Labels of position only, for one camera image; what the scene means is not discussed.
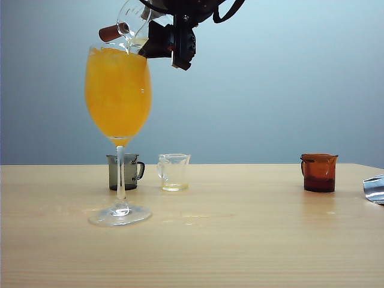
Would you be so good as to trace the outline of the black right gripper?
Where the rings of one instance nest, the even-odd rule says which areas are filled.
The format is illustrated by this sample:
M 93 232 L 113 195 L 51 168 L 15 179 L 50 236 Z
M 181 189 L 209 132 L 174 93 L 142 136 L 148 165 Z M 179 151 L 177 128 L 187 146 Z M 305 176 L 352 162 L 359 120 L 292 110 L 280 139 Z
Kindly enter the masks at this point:
M 139 50 L 145 58 L 170 58 L 172 66 L 188 70 L 196 54 L 193 28 L 210 16 L 209 1 L 164 1 L 173 25 L 150 21 L 148 40 Z

